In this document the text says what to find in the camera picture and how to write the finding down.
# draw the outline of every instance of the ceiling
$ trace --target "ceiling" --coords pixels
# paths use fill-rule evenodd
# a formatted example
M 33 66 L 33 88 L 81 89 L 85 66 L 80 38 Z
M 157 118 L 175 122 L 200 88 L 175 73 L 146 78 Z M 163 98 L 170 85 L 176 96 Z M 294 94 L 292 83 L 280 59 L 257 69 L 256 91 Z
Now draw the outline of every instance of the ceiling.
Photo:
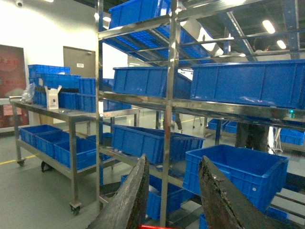
M 74 0 L 82 4 L 94 7 L 95 0 Z M 108 11 L 109 8 L 122 4 L 128 0 L 104 0 L 104 11 Z M 217 0 L 182 0 L 184 6 L 192 7 L 198 4 L 210 3 Z M 299 28 L 305 28 L 305 1 L 299 0 L 297 13 L 299 20 Z M 284 0 L 264 0 L 259 3 L 249 4 L 246 7 L 236 8 L 232 15 L 235 17 L 244 35 L 257 34 L 266 32 L 262 25 L 264 20 L 272 22 L 276 31 L 285 31 L 285 9 Z M 210 32 L 213 38 L 223 38 L 225 35 L 225 25 L 223 23 L 224 16 L 217 14 L 211 17 L 206 17 L 198 20 L 206 30 Z M 279 50 L 280 48 L 276 44 L 278 40 L 283 40 L 289 47 L 289 39 L 287 35 L 273 36 L 270 38 L 271 47 L 269 50 Z M 253 45 L 253 40 L 248 40 L 249 44 Z M 240 47 L 240 44 L 232 42 L 232 51 L 244 52 L 244 49 Z M 305 48 L 305 34 L 300 34 L 300 48 Z

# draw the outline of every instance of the caster wheel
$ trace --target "caster wheel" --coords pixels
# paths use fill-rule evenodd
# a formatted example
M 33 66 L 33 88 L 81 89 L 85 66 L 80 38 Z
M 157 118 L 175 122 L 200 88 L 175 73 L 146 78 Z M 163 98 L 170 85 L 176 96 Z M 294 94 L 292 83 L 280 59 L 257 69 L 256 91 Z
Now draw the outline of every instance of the caster wheel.
M 71 212 L 73 213 L 73 215 L 77 216 L 80 212 L 81 207 L 78 206 L 77 208 L 75 208 L 75 207 L 72 207 L 71 205 L 70 205 L 70 207 L 71 207 Z

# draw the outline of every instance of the metal beam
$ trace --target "metal beam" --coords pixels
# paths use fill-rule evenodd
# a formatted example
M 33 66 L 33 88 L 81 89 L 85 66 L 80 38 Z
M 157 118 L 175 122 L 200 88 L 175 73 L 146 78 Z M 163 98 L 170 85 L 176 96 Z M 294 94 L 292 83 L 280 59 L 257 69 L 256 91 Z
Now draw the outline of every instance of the metal beam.
M 236 18 L 234 17 L 232 12 L 223 12 L 218 14 L 221 18 L 222 22 L 224 23 L 225 27 L 233 37 L 244 37 L 244 32 L 240 28 Z M 253 55 L 253 49 L 251 48 L 250 43 L 248 40 L 236 40 L 235 41 L 240 48 L 242 49 L 243 53 L 246 55 Z M 255 57 L 249 56 L 247 57 L 249 61 L 257 61 Z
M 283 14 L 287 30 L 299 29 L 299 15 L 298 15 L 298 1 L 297 0 L 284 0 Z M 293 51 L 291 59 L 300 59 L 300 34 L 291 33 L 288 35 L 289 49 Z

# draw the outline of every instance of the metal post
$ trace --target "metal post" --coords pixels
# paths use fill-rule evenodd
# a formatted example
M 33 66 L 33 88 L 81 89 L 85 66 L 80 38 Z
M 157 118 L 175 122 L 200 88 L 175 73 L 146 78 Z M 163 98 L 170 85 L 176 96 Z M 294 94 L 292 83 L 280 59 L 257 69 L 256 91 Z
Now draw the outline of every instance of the metal post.
M 21 149 L 20 145 L 17 143 L 19 139 L 19 122 L 18 122 L 18 115 L 17 115 L 17 107 L 12 106 L 13 108 L 13 118 L 14 118 L 14 130 L 15 130 L 15 141 L 16 141 L 16 153 L 17 153 L 17 163 L 22 166 L 24 165 L 25 158 L 21 158 Z
M 103 30 L 103 12 L 104 12 L 104 0 L 96 0 L 95 2 L 95 13 L 99 17 L 95 19 L 97 35 Z M 102 42 L 99 42 L 98 36 L 96 40 L 96 51 L 95 51 L 95 103 L 96 103 L 96 198 L 97 198 L 97 213 L 99 213 L 100 206 L 100 169 L 103 169 L 103 161 L 100 160 L 100 112 L 99 112 L 99 90 L 100 81 L 103 81 L 103 73 L 100 79 L 100 67 L 102 68 L 103 60 Z
M 160 128 L 159 115 L 160 115 L 160 112 L 157 111 L 157 112 L 156 112 L 156 129 L 159 129 L 159 128 Z
M 133 115 L 133 125 L 134 126 L 140 126 L 140 110 L 136 114 Z
M 219 145 L 221 123 L 222 123 L 222 120 L 217 119 L 217 128 L 216 128 L 216 134 L 215 134 L 215 146 Z
M 167 223 L 167 189 L 168 189 L 168 170 L 170 159 L 170 139 L 171 139 L 171 120 L 172 120 L 172 99 L 174 75 L 178 72 L 179 65 L 179 45 L 180 45 L 180 24 L 178 20 L 178 0 L 172 0 L 172 15 L 170 19 L 170 38 L 169 38 L 169 58 L 167 72 L 167 90 L 166 90 L 166 109 L 165 109 L 165 137 L 164 137 L 164 155 L 163 155 L 163 174 L 162 174 L 162 192 L 161 192 L 161 218 L 160 226 L 165 227 Z
M 70 140 L 70 168 L 71 168 L 71 189 L 72 189 L 72 202 L 70 203 L 70 205 L 73 208 L 77 208 L 81 206 L 81 203 L 78 199 L 75 122 L 69 120 L 68 125 L 69 125 L 69 140 Z
M 87 121 L 87 136 L 91 135 L 91 121 Z

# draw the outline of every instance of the white box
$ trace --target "white box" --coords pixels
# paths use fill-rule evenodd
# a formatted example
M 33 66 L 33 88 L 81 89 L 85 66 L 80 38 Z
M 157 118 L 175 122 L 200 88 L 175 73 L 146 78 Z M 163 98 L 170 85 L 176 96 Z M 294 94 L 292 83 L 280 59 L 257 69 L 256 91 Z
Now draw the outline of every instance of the white box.
M 46 90 L 46 94 L 47 94 L 48 110 L 58 109 L 59 108 L 58 93 L 61 90 L 61 86 L 59 86 L 57 89 L 51 88 L 49 90 L 47 86 L 44 86 L 44 89 Z

